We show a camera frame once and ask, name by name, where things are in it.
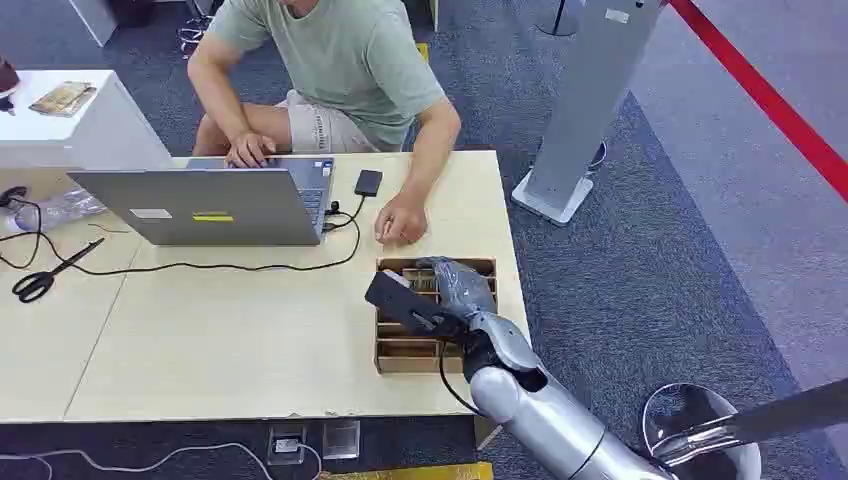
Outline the person's left hand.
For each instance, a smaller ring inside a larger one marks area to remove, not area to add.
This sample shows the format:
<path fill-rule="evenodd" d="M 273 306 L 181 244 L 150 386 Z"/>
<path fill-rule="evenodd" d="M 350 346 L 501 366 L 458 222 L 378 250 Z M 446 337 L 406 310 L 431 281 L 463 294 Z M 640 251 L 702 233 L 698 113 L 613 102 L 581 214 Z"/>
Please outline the person's left hand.
<path fill-rule="evenodd" d="M 427 228 L 425 199 L 400 192 L 380 210 L 374 235 L 383 245 L 409 245 L 420 240 Z"/>

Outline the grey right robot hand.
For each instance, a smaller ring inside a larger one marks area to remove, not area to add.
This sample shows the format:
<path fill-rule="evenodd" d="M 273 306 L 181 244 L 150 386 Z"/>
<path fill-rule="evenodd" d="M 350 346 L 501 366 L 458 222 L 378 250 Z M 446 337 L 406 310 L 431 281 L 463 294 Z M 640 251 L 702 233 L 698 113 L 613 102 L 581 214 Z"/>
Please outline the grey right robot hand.
<path fill-rule="evenodd" d="M 488 281 L 471 267 L 447 257 L 423 257 L 417 267 L 431 268 L 441 295 L 440 304 L 453 315 L 470 321 L 477 313 L 496 314 Z"/>

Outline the person's right hand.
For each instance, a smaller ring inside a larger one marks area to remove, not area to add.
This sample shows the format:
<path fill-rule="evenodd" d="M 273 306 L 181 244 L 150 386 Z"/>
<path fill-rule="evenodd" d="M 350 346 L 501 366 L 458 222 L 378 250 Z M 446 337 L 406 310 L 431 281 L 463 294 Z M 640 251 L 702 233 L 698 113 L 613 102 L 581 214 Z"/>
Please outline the person's right hand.
<path fill-rule="evenodd" d="M 248 131 L 230 142 L 227 162 L 232 168 L 264 168 L 269 156 L 276 152 L 276 143 L 271 138 Z"/>

